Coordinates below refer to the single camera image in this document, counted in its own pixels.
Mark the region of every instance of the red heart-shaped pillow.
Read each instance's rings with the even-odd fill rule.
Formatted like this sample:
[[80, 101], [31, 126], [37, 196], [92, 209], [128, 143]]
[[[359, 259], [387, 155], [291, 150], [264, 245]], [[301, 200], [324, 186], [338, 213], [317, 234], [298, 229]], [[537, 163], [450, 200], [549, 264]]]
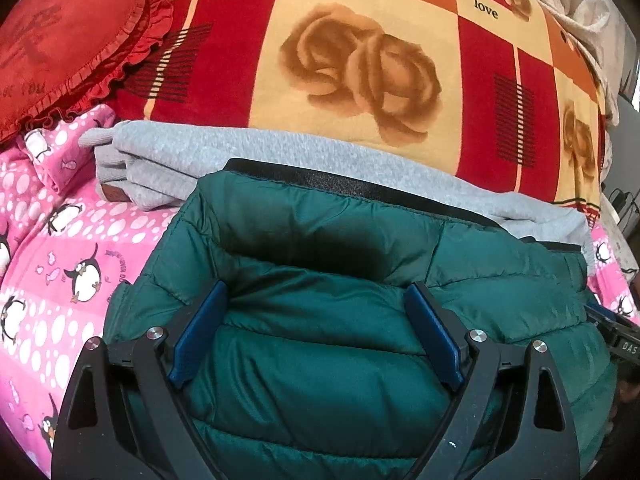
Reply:
[[0, 27], [0, 142], [107, 97], [172, 19], [171, 0], [20, 0]]

